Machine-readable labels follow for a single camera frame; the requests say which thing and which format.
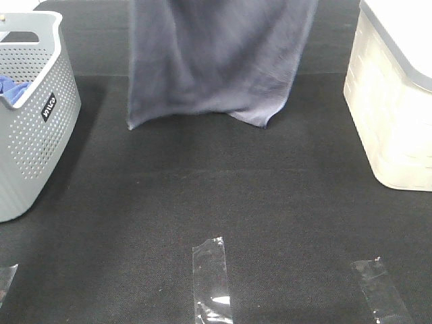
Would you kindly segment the grey microfibre towel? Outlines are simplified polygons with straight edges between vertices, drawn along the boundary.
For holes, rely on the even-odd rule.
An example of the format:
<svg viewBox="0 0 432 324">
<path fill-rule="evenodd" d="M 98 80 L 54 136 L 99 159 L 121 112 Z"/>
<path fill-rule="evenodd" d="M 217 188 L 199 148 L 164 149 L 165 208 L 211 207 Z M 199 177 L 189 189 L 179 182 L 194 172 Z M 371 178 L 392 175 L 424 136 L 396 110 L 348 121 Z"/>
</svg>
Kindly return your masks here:
<svg viewBox="0 0 432 324">
<path fill-rule="evenodd" d="M 286 104 L 316 1 L 131 1 L 127 125 L 226 113 L 265 128 Z"/>
</svg>

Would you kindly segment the clear tape strip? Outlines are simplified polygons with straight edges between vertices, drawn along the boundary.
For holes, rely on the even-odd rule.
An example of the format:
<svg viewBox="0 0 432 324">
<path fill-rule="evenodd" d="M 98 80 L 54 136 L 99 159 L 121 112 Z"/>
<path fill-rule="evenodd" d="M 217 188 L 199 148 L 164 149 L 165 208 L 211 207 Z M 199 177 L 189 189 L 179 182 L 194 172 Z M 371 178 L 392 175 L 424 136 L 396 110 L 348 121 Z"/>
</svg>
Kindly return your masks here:
<svg viewBox="0 0 432 324">
<path fill-rule="evenodd" d="M 374 323 L 414 323 L 380 256 L 354 261 L 351 269 L 372 312 Z"/>
<path fill-rule="evenodd" d="M 195 323 L 233 323 L 222 237 L 192 249 Z"/>
<path fill-rule="evenodd" d="M 15 264 L 10 267 L 0 268 L 0 306 L 3 305 L 5 297 L 7 296 L 11 283 L 18 269 L 18 266 L 18 264 Z"/>
</svg>

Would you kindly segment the cream plastic basket grey rim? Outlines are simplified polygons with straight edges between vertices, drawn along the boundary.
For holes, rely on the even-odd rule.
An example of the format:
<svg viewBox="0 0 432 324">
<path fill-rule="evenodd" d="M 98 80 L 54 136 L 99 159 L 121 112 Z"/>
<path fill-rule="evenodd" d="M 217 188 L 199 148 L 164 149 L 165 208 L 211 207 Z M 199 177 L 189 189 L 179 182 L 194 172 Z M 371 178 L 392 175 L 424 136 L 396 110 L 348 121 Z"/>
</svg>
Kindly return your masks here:
<svg viewBox="0 0 432 324">
<path fill-rule="evenodd" d="M 373 175 L 431 190 L 431 2 L 361 1 L 344 97 Z"/>
</svg>

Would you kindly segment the clear tape strip left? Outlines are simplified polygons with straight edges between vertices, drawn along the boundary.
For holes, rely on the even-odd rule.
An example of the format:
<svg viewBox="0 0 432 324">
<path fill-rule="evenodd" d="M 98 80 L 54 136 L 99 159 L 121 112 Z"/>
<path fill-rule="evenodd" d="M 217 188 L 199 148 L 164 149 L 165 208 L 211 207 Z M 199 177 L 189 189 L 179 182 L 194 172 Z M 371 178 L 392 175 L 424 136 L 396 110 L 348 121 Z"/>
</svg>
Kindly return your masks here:
<svg viewBox="0 0 432 324">
<path fill-rule="evenodd" d="M 11 283 L 18 269 L 18 266 L 18 264 L 15 264 L 10 267 L 0 268 L 0 306 L 3 305 L 5 297 L 7 296 Z"/>
</svg>

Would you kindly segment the grey perforated laundry basket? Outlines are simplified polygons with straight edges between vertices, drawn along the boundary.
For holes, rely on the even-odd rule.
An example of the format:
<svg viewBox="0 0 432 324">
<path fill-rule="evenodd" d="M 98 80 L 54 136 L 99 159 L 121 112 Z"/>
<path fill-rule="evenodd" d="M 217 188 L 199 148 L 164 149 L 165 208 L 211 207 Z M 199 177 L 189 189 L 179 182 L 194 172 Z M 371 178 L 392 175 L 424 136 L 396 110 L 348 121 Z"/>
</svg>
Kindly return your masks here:
<svg viewBox="0 0 432 324">
<path fill-rule="evenodd" d="M 1 75 L 25 86 L 12 101 L 1 91 L 1 221 L 23 215 L 55 169 L 78 119 L 80 95 L 54 11 L 1 14 L 1 32 L 36 41 L 1 43 Z"/>
</svg>

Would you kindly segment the clear tape strip centre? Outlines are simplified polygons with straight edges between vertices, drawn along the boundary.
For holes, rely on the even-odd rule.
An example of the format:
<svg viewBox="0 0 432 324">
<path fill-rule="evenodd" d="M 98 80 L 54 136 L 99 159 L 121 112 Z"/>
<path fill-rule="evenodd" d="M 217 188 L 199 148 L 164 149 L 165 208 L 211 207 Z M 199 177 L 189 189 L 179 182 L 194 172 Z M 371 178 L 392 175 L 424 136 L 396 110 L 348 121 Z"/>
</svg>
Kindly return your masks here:
<svg viewBox="0 0 432 324">
<path fill-rule="evenodd" d="M 195 323 L 233 323 L 222 237 L 192 249 Z"/>
</svg>

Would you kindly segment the black felt table mat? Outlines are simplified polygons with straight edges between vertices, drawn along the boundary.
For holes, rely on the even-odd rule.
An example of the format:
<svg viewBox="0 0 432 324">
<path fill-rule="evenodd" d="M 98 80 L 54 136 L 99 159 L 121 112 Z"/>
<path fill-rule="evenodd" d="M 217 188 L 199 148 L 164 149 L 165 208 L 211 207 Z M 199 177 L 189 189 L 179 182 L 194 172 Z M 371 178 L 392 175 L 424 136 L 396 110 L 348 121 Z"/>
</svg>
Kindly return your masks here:
<svg viewBox="0 0 432 324">
<path fill-rule="evenodd" d="M 2 323 L 192 323 L 192 248 L 225 241 L 237 323 L 371 323 L 351 263 L 381 257 L 431 322 L 431 194 L 374 177 L 342 89 L 357 1 L 320 1 L 285 109 L 262 130 L 225 114 L 126 126 L 127 1 L 46 1 L 82 100 L 22 217 Z"/>
</svg>

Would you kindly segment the blue cloth in basket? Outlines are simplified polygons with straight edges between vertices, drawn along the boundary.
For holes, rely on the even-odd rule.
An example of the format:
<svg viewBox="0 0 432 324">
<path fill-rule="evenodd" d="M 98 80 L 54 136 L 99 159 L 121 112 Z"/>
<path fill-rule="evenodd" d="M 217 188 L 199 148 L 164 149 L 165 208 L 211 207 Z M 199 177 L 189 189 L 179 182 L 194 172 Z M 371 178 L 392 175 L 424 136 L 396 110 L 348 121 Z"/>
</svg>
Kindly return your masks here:
<svg viewBox="0 0 432 324">
<path fill-rule="evenodd" d="M 8 76 L 0 76 L 0 93 L 13 105 L 31 84 L 31 82 L 17 83 Z"/>
</svg>

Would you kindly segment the clear tape strip right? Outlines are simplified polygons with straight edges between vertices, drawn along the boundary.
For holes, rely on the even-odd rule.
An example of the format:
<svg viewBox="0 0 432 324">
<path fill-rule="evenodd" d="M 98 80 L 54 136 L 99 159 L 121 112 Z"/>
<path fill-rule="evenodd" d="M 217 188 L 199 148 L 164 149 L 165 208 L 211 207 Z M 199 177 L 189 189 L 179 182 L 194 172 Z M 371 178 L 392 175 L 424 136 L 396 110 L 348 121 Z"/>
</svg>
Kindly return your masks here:
<svg viewBox="0 0 432 324">
<path fill-rule="evenodd" d="M 372 312 L 374 323 L 414 323 L 380 256 L 354 261 L 351 269 Z"/>
</svg>

